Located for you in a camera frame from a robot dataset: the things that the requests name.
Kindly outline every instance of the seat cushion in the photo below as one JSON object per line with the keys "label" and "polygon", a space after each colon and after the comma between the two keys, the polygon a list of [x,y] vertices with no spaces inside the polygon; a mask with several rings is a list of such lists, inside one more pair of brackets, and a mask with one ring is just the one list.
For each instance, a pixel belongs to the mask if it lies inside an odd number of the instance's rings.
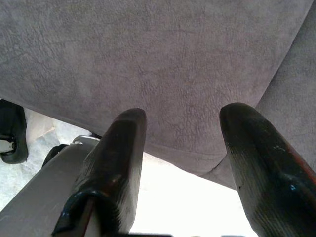
{"label": "seat cushion", "polygon": [[146,151],[203,176],[219,110],[258,104],[312,2],[4,0],[0,97],[98,134],[144,109]]}

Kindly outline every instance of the metal bracket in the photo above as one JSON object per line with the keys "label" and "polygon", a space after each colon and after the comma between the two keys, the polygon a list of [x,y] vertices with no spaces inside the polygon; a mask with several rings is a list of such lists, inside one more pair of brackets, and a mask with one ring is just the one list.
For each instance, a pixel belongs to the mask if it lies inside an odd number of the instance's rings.
{"label": "metal bracket", "polygon": [[11,136],[0,135],[0,153],[14,151],[16,144]]}

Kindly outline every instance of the gray fabric seat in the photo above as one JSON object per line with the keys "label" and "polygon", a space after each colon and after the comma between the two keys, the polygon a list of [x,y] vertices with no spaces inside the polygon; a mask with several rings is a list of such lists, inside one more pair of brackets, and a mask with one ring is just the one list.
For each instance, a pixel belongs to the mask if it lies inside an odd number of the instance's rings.
{"label": "gray fabric seat", "polygon": [[244,102],[316,170],[312,3],[4,0],[0,98],[98,134],[144,109],[146,152],[228,187],[218,116]]}

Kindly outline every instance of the gray upholstery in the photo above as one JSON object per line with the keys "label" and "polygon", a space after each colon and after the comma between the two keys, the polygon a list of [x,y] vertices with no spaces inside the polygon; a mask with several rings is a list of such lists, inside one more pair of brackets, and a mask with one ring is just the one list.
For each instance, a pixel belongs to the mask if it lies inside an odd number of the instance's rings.
{"label": "gray upholstery", "polygon": [[99,134],[142,108],[148,153],[233,187],[219,110],[256,106],[286,55],[258,109],[315,153],[312,23],[289,51],[312,2],[3,0],[0,98]]}

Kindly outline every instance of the car floor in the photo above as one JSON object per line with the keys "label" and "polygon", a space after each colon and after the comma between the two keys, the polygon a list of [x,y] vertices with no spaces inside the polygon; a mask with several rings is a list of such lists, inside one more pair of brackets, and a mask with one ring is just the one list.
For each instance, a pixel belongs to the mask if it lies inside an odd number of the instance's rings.
{"label": "car floor", "polygon": [[[29,157],[9,165],[0,159],[0,210],[40,170],[53,146],[69,144],[82,128],[25,109]],[[144,153],[133,233],[174,237],[257,237],[236,191],[189,174]]]}

